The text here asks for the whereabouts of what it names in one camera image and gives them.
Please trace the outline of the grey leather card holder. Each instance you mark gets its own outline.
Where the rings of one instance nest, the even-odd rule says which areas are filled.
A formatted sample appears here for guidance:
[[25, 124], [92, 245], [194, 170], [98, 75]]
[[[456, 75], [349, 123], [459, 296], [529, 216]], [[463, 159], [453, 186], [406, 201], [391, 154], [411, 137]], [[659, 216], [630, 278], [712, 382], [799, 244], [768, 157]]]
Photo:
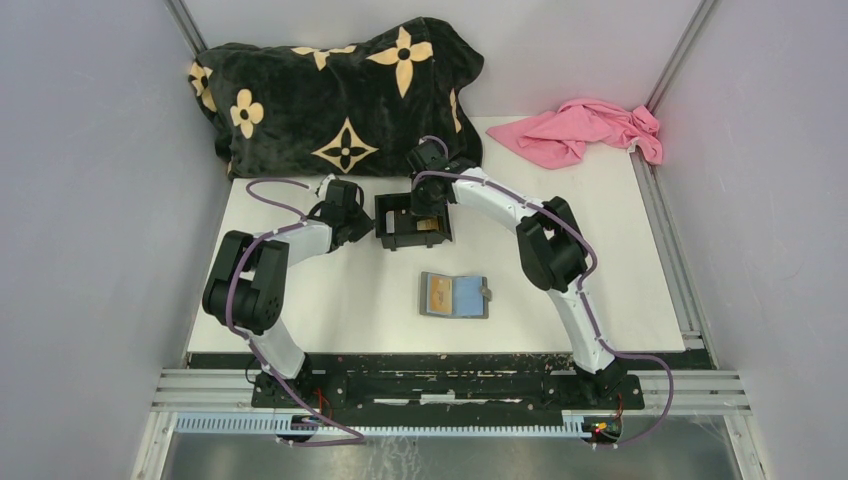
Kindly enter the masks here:
[[[429, 275], [441, 275], [453, 280], [453, 313], [435, 315], [427, 311], [427, 280]], [[487, 319], [492, 292], [485, 276], [450, 276], [433, 272], [422, 272], [419, 276], [418, 312], [422, 316], [449, 319]]]

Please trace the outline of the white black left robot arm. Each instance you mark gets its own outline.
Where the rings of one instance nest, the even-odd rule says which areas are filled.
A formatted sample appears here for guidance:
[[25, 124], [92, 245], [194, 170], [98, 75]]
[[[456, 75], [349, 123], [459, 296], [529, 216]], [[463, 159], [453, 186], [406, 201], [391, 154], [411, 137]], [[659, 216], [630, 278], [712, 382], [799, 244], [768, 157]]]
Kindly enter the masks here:
[[317, 198], [307, 213], [279, 205], [299, 216], [291, 225], [261, 234], [225, 233], [201, 298], [203, 311], [246, 343], [262, 370], [278, 379], [277, 394], [294, 407], [312, 399], [315, 382], [301, 371], [307, 354], [281, 319], [288, 270], [373, 230], [358, 184], [329, 176]]

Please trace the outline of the orange credit card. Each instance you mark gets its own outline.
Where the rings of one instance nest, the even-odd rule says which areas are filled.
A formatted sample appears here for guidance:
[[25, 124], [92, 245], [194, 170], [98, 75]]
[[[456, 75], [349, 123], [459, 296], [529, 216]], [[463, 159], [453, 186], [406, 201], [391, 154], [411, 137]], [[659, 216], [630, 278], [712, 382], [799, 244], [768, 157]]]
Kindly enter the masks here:
[[427, 311], [435, 315], [453, 313], [453, 280], [441, 275], [429, 275], [427, 280]]

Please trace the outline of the black plastic card box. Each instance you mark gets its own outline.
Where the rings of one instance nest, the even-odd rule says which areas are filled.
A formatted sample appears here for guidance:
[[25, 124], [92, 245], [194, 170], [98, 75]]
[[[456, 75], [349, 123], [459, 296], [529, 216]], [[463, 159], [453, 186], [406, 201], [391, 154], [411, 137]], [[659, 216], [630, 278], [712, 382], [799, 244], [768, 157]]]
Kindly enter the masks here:
[[374, 197], [376, 238], [384, 249], [425, 246], [432, 248], [453, 240], [446, 204], [426, 208], [423, 214], [412, 209], [411, 193], [391, 193]]

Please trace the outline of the stack of cards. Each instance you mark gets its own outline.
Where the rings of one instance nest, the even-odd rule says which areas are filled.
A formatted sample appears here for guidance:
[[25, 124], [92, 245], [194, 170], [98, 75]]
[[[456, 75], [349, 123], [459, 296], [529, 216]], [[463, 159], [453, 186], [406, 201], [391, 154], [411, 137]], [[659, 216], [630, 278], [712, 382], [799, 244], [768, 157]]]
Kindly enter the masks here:
[[406, 210], [392, 210], [385, 214], [385, 231], [392, 235], [412, 235], [419, 232], [439, 231], [437, 216], [419, 216]]

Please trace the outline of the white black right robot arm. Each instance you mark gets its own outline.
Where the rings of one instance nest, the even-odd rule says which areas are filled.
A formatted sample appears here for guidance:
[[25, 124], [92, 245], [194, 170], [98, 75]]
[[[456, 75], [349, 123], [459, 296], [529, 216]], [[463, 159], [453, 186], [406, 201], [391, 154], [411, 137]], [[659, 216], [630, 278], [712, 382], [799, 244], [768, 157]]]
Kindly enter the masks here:
[[569, 203], [527, 196], [496, 182], [462, 157], [449, 158], [440, 144], [424, 140], [406, 155], [412, 169], [412, 208], [469, 207], [514, 233], [522, 271], [553, 302], [566, 330], [579, 380], [580, 400], [602, 408], [627, 374], [617, 360], [587, 293], [597, 255], [579, 230]]

